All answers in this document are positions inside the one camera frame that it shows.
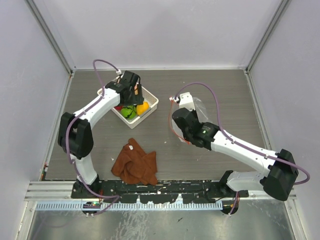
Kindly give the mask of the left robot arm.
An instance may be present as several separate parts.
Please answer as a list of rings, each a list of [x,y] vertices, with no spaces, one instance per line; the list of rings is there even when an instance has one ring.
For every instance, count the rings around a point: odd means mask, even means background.
[[[97,122],[115,107],[133,107],[144,102],[141,78],[126,70],[101,88],[90,103],[80,110],[65,112],[60,118],[57,143],[76,167],[77,178],[84,185],[82,192],[88,198],[100,193],[98,177],[93,167],[91,151],[94,146],[92,129]]]

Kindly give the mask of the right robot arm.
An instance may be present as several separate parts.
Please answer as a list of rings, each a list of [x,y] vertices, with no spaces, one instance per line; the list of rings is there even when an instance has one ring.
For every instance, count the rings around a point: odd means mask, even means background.
[[[221,178],[219,191],[231,197],[240,191],[264,191],[272,198],[286,201],[299,175],[291,152],[263,149],[222,131],[210,122],[199,122],[195,110],[180,108],[172,120],[184,140],[199,148],[230,156],[253,168],[254,172],[227,171]]]

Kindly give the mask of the clear zip top bag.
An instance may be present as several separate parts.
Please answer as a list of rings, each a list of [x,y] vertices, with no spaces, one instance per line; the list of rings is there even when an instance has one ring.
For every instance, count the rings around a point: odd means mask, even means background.
[[[209,115],[207,113],[207,109],[204,103],[197,97],[193,97],[192,99],[193,99],[196,114],[198,116],[198,120],[200,122],[208,122]],[[191,143],[184,139],[182,131],[178,128],[177,124],[172,119],[172,114],[174,111],[178,110],[179,104],[173,100],[173,97],[170,97],[169,100],[171,103],[169,115],[168,115],[168,125],[170,127],[170,130],[182,143],[186,143],[190,145]]]

